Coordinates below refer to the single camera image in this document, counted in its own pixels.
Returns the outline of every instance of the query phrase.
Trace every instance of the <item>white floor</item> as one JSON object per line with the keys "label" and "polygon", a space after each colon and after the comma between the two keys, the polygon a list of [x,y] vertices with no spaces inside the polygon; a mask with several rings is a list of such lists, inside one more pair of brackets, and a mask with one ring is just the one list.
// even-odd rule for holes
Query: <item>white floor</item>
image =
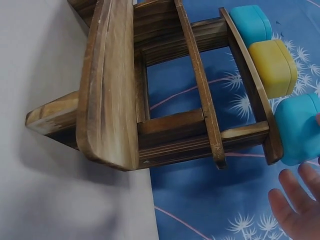
{"label": "white floor", "polygon": [[157,240],[148,170],[91,163],[24,126],[79,88],[87,27],[67,0],[0,7],[0,239]]}

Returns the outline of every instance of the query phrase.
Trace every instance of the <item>blue patterned cloth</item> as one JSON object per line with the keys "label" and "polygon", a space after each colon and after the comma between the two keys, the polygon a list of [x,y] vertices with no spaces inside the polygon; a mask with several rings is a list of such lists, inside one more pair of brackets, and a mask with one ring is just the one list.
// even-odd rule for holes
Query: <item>blue patterned cloth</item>
{"label": "blue patterned cloth", "polygon": [[[191,22],[218,17],[218,8],[257,4],[298,68],[293,96],[320,96],[320,0],[184,0]],[[228,47],[201,54],[220,130],[254,123],[252,109]],[[151,117],[201,107],[190,57],[149,67]],[[274,111],[281,98],[271,99]],[[280,188],[281,162],[267,166],[261,146],[233,152],[228,168],[211,157],[151,168],[160,240],[287,240],[271,213],[268,191]],[[316,159],[311,161],[316,169]],[[297,167],[290,168],[295,173]]]}

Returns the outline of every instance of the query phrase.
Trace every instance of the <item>blue toy block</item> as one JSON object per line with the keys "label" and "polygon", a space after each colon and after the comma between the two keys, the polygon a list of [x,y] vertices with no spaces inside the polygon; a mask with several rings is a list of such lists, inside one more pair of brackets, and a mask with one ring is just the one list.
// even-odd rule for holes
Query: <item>blue toy block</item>
{"label": "blue toy block", "polygon": [[253,43],[271,39],[271,24],[258,5],[235,7],[229,15],[247,48]]}
{"label": "blue toy block", "polygon": [[319,112],[320,100],[314,93],[279,103],[274,116],[282,140],[284,164],[293,166],[320,157],[320,126],[316,121]]}

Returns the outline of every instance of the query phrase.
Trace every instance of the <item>burnt wood finish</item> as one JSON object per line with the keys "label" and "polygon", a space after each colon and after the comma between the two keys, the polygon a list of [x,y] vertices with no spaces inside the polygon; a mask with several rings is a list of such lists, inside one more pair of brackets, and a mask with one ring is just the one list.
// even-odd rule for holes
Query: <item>burnt wood finish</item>
{"label": "burnt wood finish", "polygon": [[227,163],[224,148],[222,146],[217,115],[212,101],[209,84],[207,81],[204,66],[202,64],[196,39],[190,26],[187,13],[182,4],[182,0],[174,0],[174,3],[180,18],[181,26],[186,40],[186,45],[188,47],[189,55],[195,74],[196,84],[198,86],[200,94],[202,111],[207,134],[209,137],[213,160],[215,161],[218,168],[225,168],[227,166]]}
{"label": "burnt wood finish", "polygon": [[[29,112],[28,128],[122,171],[208,157],[212,152],[217,156],[217,150],[220,157],[215,160],[224,167],[224,151],[259,144],[268,164],[281,158],[280,135],[266,93],[224,8],[219,10],[221,17],[190,24],[181,0],[150,0],[133,7],[129,0],[69,2],[91,23],[80,90]],[[226,46],[238,65],[257,123],[220,132],[199,52]],[[146,67],[189,54],[202,108],[150,119]],[[127,150],[124,155],[117,155],[116,146],[109,144],[114,138]]]}
{"label": "burnt wood finish", "polygon": [[255,120],[257,122],[267,121],[269,124],[269,134],[262,146],[267,163],[269,165],[274,164],[280,160],[284,154],[275,116],[268,102],[267,94],[254,62],[235,24],[224,8],[220,8],[219,12],[226,21],[230,49],[250,100]]}

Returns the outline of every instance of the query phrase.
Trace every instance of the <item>finger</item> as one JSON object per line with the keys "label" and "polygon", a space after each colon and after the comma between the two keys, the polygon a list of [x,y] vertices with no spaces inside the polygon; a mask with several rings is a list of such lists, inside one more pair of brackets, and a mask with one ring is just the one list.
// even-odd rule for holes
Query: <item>finger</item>
{"label": "finger", "polygon": [[308,163],[301,164],[298,173],[314,198],[320,202],[320,175]]}
{"label": "finger", "polygon": [[269,203],[275,219],[281,228],[290,236],[294,236],[295,225],[299,215],[291,208],[287,199],[279,189],[272,189],[268,193]]}
{"label": "finger", "polygon": [[316,205],[290,170],[282,170],[279,174],[279,181],[298,214],[303,214]]}
{"label": "finger", "polygon": [[320,112],[315,115],[315,120],[318,123],[318,125],[320,126]]}

